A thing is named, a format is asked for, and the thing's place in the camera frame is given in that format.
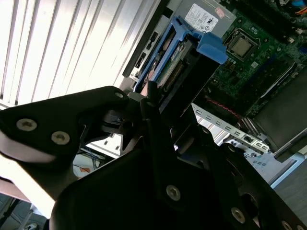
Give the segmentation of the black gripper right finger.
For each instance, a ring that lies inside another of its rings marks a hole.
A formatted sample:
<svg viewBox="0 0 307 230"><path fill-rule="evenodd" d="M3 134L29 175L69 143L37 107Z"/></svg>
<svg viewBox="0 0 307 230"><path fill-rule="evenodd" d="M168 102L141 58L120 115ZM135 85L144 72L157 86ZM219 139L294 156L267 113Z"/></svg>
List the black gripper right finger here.
<svg viewBox="0 0 307 230"><path fill-rule="evenodd" d="M305 230L306 225L247 161L239 148L229 143L218 146L211 132L196 117L202 110L191 104L195 139L204 148L201 159L213 176L214 192L225 219L236 230Z"/></svg>

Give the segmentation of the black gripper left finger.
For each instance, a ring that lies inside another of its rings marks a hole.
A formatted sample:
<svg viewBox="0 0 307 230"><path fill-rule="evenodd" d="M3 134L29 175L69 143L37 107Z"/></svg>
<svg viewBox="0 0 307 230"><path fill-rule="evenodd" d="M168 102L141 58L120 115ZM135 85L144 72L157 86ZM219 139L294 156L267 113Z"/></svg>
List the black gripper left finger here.
<svg viewBox="0 0 307 230"><path fill-rule="evenodd" d="M38 209L51 213L77 182L72 161L87 143L124 137L124 155L148 134L170 134L157 107L157 84L147 96L106 86L5 109L0 113L0 175Z"/></svg>

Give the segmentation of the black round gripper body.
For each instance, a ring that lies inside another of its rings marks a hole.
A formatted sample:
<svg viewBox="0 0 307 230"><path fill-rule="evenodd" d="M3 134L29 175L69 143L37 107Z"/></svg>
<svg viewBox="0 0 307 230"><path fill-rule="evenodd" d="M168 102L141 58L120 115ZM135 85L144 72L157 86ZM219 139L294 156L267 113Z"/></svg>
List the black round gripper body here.
<svg viewBox="0 0 307 230"><path fill-rule="evenodd" d="M148 134L128 154L70 185L59 197L51 230L210 230L227 226L214 166L231 149L205 135L184 158L169 134Z"/></svg>

